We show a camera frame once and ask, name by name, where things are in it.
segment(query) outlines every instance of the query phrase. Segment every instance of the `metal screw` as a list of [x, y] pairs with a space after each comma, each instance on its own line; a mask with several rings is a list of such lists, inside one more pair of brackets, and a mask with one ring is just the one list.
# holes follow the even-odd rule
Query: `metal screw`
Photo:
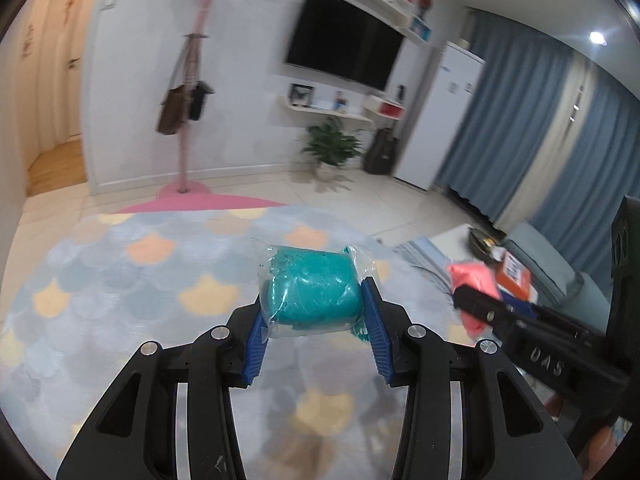
[[495, 354], [498, 351], [498, 345], [490, 339], [483, 339], [480, 342], [480, 349], [485, 354]]
[[158, 350], [158, 344], [153, 341], [147, 341], [140, 347], [140, 353], [142, 355], [152, 355]]
[[411, 325], [406, 331], [411, 337], [421, 338], [427, 335], [427, 329], [422, 325]]
[[224, 325], [217, 326], [211, 331], [211, 337], [213, 339], [226, 339], [229, 337], [229, 334], [231, 334], [231, 332], [229, 332], [229, 329]]

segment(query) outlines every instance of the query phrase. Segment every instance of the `ceiling light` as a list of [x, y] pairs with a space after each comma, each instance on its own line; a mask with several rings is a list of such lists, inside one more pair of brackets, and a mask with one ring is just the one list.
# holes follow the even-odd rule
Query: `ceiling light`
[[629, 11], [629, 14], [634, 20], [640, 20], [640, 10], [638, 10], [638, 6], [636, 6], [636, 4], [629, 3], [626, 10]]
[[589, 35], [589, 39], [596, 44], [599, 45], [606, 45], [607, 42], [604, 39], [604, 36], [602, 35], [602, 33], [597, 32], [596, 30], [594, 30], [590, 35]]

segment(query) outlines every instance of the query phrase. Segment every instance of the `pink rug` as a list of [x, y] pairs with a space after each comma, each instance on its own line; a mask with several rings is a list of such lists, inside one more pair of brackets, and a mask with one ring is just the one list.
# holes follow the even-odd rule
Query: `pink rug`
[[203, 211], [207, 209], [251, 209], [281, 206], [280, 202], [248, 196], [188, 193], [184, 196], [158, 198], [151, 202], [126, 207], [119, 213], [152, 213], [159, 211]]

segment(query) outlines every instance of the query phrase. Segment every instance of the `teal play dough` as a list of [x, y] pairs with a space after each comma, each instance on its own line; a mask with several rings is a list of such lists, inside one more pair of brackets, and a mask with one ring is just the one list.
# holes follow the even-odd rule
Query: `teal play dough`
[[270, 258], [263, 309], [270, 323], [294, 330], [344, 330], [363, 312], [356, 270], [347, 253], [278, 247]]

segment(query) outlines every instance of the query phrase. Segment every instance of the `black bag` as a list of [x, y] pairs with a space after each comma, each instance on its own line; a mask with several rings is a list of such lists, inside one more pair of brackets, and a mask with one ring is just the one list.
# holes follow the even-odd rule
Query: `black bag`
[[189, 119], [191, 121], [199, 121], [202, 115], [202, 109], [208, 94], [215, 93], [204, 81], [198, 81], [196, 87], [191, 91], [191, 106], [189, 108]]
[[396, 147], [398, 140], [391, 128], [381, 128], [376, 132], [373, 144], [364, 156], [362, 169], [374, 175], [386, 175], [396, 161]]

